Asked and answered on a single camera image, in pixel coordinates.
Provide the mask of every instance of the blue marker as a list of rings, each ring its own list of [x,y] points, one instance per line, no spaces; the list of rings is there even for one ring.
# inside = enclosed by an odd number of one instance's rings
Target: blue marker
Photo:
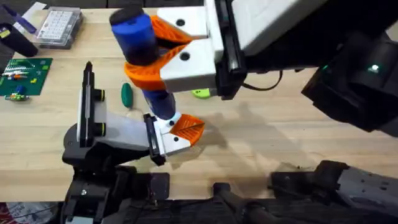
[[[150,65],[159,58],[155,31],[150,17],[142,8],[129,7],[116,11],[109,18],[112,32],[132,65]]]
[[[14,20],[19,23],[27,32],[31,34],[36,33],[36,28],[25,18],[23,18],[20,14],[12,10],[10,7],[6,6],[5,4],[2,5],[2,7],[10,14]]]
[[[159,48],[150,17],[142,8],[129,7],[116,11],[109,21],[112,32],[132,65],[146,66],[159,58]],[[175,114],[175,99],[166,90],[142,90],[152,112],[160,119],[171,119]]]

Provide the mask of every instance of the green circuit board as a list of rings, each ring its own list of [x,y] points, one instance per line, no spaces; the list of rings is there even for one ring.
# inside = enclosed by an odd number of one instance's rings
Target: green circuit board
[[[11,59],[4,73],[21,71],[27,78],[9,80],[5,76],[0,77],[0,96],[13,94],[18,85],[26,88],[24,94],[27,96],[40,95],[51,63],[52,58]]]

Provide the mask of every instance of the clear plastic container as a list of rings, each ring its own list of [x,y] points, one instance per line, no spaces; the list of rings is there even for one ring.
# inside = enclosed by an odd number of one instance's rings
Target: clear plastic container
[[[80,8],[50,7],[33,43],[41,48],[70,49],[83,20]]]

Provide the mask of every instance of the blue pen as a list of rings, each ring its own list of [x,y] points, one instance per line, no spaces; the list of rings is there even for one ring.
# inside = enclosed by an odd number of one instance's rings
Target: blue pen
[[[10,7],[6,6],[5,4],[3,4],[2,6],[8,12],[8,14],[10,14],[14,18],[14,20],[19,23],[27,32],[31,34],[36,33],[37,29],[29,21],[27,21],[14,10],[10,9]]]

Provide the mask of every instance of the wooden tabletop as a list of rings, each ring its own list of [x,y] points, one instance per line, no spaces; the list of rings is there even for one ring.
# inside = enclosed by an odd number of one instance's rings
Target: wooden tabletop
[[[124,57],[109,15],[114,9],[84,9],[85,24],[71,50],[41,50],[54,58],[42,94],[27,103],[0,100],[0,201],[63,200],[72,167],[62,162],[63,137],[76,123],[82,71],[90,60],[96,87],[106,90],[108,109],[142,119],[148,106],[137,88],[136,110],[120,99]],[[147,10],[154,14],[155,9]],[[43,18],[39,12],[35,19]],[[214,182],[229,182],[244,197],[270,197],[270,172],[312,170],[321,160],[347,162],[378,174],[398,177],[398,142],[375,131],[366,133],[326,117],[300,94],[314,70],[285,72],[272,91],[242,89],[232,101],[199,100],[177,93],[182,113],[206,122],[205,133],[191,151],[156,167],[148,158],[129,165],[140,172],[169,172],[170,198],[207,198]],[[276,73],[249,76],[247,82],[270,86]]]

